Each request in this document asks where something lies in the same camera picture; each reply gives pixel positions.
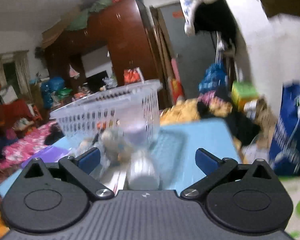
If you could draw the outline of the clear plastic laundry basket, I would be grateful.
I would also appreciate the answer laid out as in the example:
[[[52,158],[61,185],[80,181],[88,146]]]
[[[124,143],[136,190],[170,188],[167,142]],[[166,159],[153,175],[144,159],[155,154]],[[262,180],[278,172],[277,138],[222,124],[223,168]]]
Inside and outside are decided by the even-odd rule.
[[[72,147],[116,127],[138,147],[150,146],[160,130],[159,80],[147,80],[97,92],[50,113]]]

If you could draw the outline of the white cylindrical bottle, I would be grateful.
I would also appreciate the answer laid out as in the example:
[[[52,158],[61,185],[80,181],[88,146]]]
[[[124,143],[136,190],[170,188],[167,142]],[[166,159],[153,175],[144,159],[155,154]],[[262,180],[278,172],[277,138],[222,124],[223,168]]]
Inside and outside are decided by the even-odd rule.
[[[127,183],[130,190],[158,190],[160,177],[147,151],[135,152],[127,170]]]

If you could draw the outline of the pink floral bedding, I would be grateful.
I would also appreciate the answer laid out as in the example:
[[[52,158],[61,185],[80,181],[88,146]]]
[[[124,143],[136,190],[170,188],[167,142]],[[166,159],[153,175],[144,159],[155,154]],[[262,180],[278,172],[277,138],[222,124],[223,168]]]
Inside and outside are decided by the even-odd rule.
[[[51,133],[53,125],[56,126],[57,122],[50,121],[10,146],[6,146],[3,150],[5,159],[0,160],[0,170],[20,165],[38,151],[46,148],[45,139]]]

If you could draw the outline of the blue shopping bag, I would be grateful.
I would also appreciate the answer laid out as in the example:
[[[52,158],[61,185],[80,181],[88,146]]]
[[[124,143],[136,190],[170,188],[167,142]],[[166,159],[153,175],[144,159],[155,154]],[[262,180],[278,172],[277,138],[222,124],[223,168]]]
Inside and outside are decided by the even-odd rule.
[[[269,165],[278,176],[300,176],[300,81],[282,87]]]

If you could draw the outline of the green yellow box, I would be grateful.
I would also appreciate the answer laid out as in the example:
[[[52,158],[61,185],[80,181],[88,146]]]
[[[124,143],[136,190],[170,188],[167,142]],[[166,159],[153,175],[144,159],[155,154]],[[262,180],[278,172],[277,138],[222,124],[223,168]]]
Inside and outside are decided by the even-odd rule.
[[[239,111],[243,111],[247,102],[258,98],[259,94],[252,83],[235,81],[232,84],[231,99]]]

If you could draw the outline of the blue plastic bag by door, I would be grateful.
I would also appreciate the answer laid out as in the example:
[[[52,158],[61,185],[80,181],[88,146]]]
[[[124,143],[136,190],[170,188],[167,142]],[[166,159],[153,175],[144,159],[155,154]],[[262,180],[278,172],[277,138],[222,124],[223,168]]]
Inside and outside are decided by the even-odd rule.
[[[200,93],[205,94],[208,91],[216,90],[220,86],[226,86],[228,75],[226,68],[221,62],[213,63],[207,68],[204,78],[198,85]]]

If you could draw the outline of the orange white hanging bag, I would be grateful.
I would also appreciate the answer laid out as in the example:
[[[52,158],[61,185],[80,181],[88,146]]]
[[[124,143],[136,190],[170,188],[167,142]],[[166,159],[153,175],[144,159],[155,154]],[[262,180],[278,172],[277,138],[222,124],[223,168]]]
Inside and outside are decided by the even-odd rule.
[[[133,69],[125,69],[123,72],[125,85],[143,82],[144,77],[139,67]]]

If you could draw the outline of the grey door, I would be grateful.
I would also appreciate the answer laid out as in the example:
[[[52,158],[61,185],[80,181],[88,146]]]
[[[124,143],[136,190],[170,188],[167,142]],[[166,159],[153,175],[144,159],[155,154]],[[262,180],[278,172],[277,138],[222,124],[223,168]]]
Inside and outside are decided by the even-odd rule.
[[[196,98],[199,95],[198,85],[205,71],[215,62],[216,35],[200,32],[194,36],[187,36],[184,31],[185,19],[179,3],[160,7],[158,13],[170,56],[177,64],[185,98]]]

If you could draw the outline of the brown wooden wardrobe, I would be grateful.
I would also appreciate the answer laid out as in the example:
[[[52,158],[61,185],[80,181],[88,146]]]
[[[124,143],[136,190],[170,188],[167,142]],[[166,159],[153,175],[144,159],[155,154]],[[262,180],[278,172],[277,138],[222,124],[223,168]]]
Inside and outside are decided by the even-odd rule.
[[[164,81],[162,65],[146,7],[138,0],[122,0],[88,18],[87,27],[63,31],[44,56],[50,77],[60,76],[74,92],[86,83],[82,56],[106,47],[115,77],[124,85],[124,71],[139,67],[146,80]]]

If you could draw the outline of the black hanging garment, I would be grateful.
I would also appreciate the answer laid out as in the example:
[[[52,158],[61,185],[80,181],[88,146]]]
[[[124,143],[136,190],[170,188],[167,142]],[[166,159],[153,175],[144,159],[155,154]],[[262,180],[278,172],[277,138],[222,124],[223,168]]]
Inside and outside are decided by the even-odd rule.
[[[200,31],[218,32],[227,46],[236,51],[237,24],[225,0],[201,3],[194,13],[195,34]]]

